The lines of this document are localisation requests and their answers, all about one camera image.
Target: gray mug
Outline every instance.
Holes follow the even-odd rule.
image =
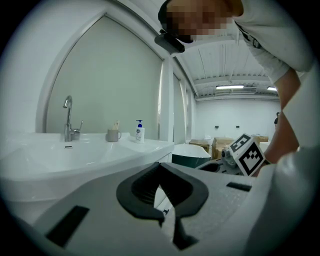
[[[122,136],[122,133],[118,130],[109,130],[108,133],[105,135],[105,139],[107,142],[117,142]]]

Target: ceiling light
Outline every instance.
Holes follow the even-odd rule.
[[[269,87],[268,87],[268,90],[269,90],[269,91],[277,91],[277,88],[275,88],[275,87],[270,87],[270,86],[269,86]]]
[[[244,86],[243,85],[221,85],[217,86],[217,90],[227,90],[227,89],[242,89]]]

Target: sink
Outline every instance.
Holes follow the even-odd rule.
[[[138,152],[103,140],[40,142],[19,148],[0,160],[2,177],[64,172],[127,159]]]
[[[105,136],[81,134],[71,142],[49,133],[8,138],[0,148],[0,192],[10,211],[32,224],[86,182],[162,161],[174,149],[173,142],[145,139],[137,144],[129,133],[114,143]]]

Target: ceiling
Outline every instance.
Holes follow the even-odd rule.
[[[129,0],[157,23],[165,0]],[[173,55],[184,69],[198,100],[221,98],[278,99],[263,68],[251,55],[233,22],[210,39],[185,44],[185,52]],[[244,85],[243,89],[216,90],[221,85]]]

